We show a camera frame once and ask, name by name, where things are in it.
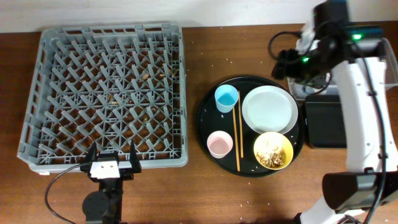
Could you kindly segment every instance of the wooden table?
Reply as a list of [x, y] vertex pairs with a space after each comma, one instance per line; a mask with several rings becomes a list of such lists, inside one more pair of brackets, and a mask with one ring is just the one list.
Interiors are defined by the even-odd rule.
[[[398, 22], [381, 24], [398, 55]], [[248, 179], [232, 175], [203, 153], [195, 113], [208, 90], [227, 78], [269, 77], [275, 64], [269, 39], [302, 25], [187, 28], [187, 110], [189, 162], [183, 168], [143, 170], [124, 184], [123, 220], [129, 223], [289, 223], [322, 195], [328, 172], [345, 170], [346, 151], [304, 146], [297, 160], [276, 175]], [[39, 33], [0, 34], [0, 217], [1, 223], [61, 223], [44, 205], [54, 175], [39, 176], [16, 157], [29, 95]], [[275, 42], [275, 52], [294, 47], [293, 37]], [[287, 87], [287, 82], [279, 82]], [[387, 92], [392, 131], [398, 137], [398, 88]], [[98, 185], [86, 174], [67, 174], [49, 200], [61, 215], [83, 223], [83, 199]], [[379, 208], [373, 223], [398, 223], [398, 202]]]

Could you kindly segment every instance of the food crumb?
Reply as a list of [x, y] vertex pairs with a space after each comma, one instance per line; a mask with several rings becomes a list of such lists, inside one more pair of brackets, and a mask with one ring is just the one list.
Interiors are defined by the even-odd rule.
[[173, 77], [177, 74], [177, 72], [179, 72], [180, 70], [179, 69], [176, 69], [176, 70], [174, 70], [174, 72], [173, 72]]
[[145, 74], [145, 75], [143, 76], [143, 78], [142, 78], [142, 81], [145, 81], [145, 80], [147, 80], [147, 79], [148, 79], [148, 77], [149, 77], [149, 74]]

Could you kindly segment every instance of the wooden chopstick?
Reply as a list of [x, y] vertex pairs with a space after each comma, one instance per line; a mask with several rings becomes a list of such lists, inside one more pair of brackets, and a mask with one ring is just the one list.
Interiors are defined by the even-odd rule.
[[241, 132], [241, 158], [243, 158], [243, 132], [242, 132], [242, 109], [241, 109], [241, 92], [238, 92], [239, 97], [239, 129]]
[[236, 133], [236, 118], [235, 118], [235, 107], [232, 109], [234, 117], [234, 133], [235, 133], [235, 150], [236, 150], [236, 167], [238, 172], [241, 171], [241, 165], [239, 164], [239, 147], [238, 147], [238, 134]]

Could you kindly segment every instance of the dish rack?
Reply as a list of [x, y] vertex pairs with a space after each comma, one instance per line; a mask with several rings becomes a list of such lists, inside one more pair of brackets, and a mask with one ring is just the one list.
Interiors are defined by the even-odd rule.
[[93, 142], [130, 167], [188, 162], [182, 31], [175, 24], [43, 31], [17, 157], [40, 174], [82, 162]]

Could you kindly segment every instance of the black tray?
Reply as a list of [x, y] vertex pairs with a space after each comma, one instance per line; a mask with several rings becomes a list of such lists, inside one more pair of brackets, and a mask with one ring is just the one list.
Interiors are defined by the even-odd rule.
[[[204, 97], [200, 103], [198, 114], [197, 114], [197, 133], [199, 142], [207, 154], [207, 156], [213, 160], [217, 165], [222, 167], [224, 170], [236, 175], [243, 177], [264, 177], [267, 175], [275, 174], [280, 170], [270, 170], [261, 166], [256, 160], [253, 153], [254, 141], [260, 135], [259, 133], [253, 131], [242, 118], [242, 130], [243, 130], [243, 155], [244, 158], [240, 158], [241, 171], [238, 172], [236, 167], [236, 152], [235, 143], [230, 153], [228, 153], [222, 159], [215, 159], [209, 153], [207, 149], [207, 138], [214, 131], [225, 131], [234, 139], [234, 128], [233, 128], [233, 114], [221, 113], [216, 108], [214, 93], [220, 85], [229, 84], [234, 86], [241, 94], [241, 103], [243, 103], [246, 95], [253, 89], [264, 86], [272, 85], [284, 89], [276, 82], [273, 82], [266, 78], [255, 77], [255, 76], [243, 76], [236, 77], [224, 82], [221, 82], [214, 88], [212, 88], [207, 95]], [[286, 134], [284, 134], [292, 143], [294, 150], [294, 159], [300, 154], [301, 148], [304, 144], [304, 133], [305, 133], [305, 123], [304, 118], [298, 108], [298, 119], [294, 127]], [[239, 140], [239, 115], [238, 115], [238, 104], [235, 106], [236, 112], [236, 125], [238, 131], [238, 144]]]

